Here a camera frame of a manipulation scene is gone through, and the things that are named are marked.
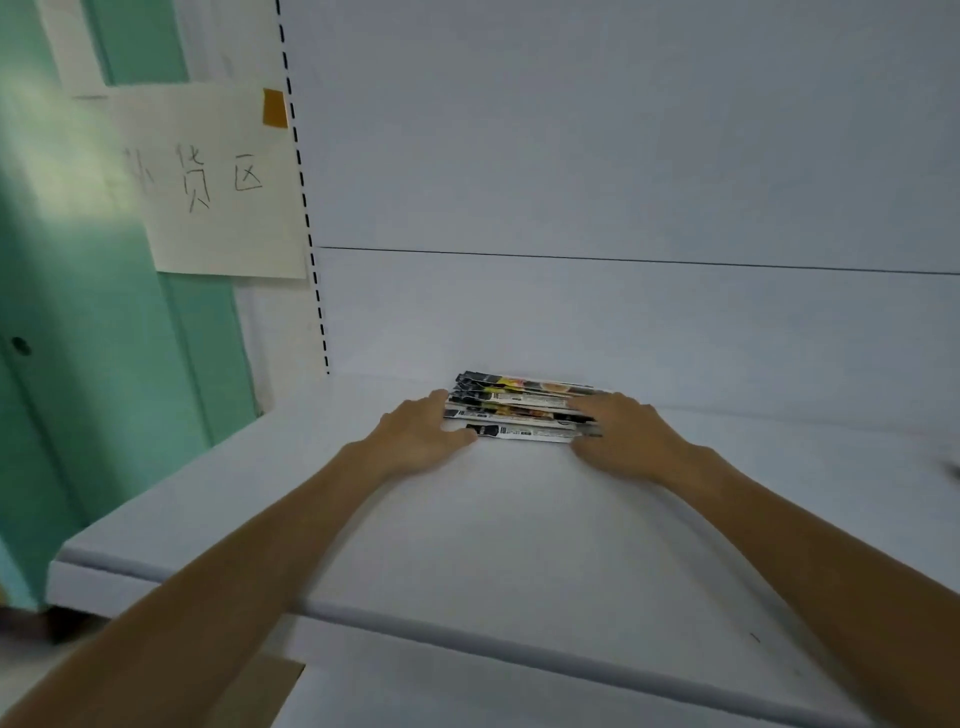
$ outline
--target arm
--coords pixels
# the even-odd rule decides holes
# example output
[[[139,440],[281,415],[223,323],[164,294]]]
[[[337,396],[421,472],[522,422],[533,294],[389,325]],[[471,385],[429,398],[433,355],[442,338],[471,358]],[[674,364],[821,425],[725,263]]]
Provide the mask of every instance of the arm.
[[[365,440],[115,619],[30,691],[2,728],[196,725],[298,596],[334,537],[384,482],[476,439],[444,432],[446,392],[406,401]]]
[[[570,401],[602,438],[574,451],[600,470],[659,483],[710,521],[904,726],[960,725],[960,596],[689,444],[623,395]]]

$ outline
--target black horizontal line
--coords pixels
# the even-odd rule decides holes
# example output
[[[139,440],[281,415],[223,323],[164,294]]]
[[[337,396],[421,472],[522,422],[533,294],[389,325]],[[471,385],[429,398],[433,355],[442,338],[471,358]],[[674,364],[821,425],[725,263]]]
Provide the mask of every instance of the black horizontal line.
[[[487,257],[531,257],[550,260],[600,260],[611,263],[663,263],[665,265],[717,265],[727,268],[781,268],[789,271],[849,271],[851,273],[903,273],[909,276],[960,276],[960,271],[903,271],[896,268],[844,268],[829,265],[773,265],[770,263],[718,263],[710,260],[657,260],[642,257],[593,257],[590,255],[529,255],[524,253],[460,253],[458,251],[415,251],[404,248],[353,248],[322,245],[330,251],[371,251],[375,253],[433,253],[438,255],[485,255]]]

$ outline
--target person's right hand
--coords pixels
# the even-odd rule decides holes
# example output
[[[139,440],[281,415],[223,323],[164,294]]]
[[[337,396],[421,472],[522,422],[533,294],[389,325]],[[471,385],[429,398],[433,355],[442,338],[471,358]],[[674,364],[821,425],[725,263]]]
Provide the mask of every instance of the person's right hand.
[[[571,397],[567,405],[600,425],[602,437],[578,437],[571,443],[577,456],[598,470],[671,487],[695,467],[698,448],[649,404],[617,392]]]

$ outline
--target floor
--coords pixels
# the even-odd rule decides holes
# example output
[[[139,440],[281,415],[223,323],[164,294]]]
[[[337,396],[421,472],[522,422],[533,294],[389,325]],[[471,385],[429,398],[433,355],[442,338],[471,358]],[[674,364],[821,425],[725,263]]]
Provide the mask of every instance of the floor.
[[[53,646],[0,634],[0,716],[78,645],[94,636]],[[203,728],[268,728],[302,670],[299,663],[257,655],[223,694]]]

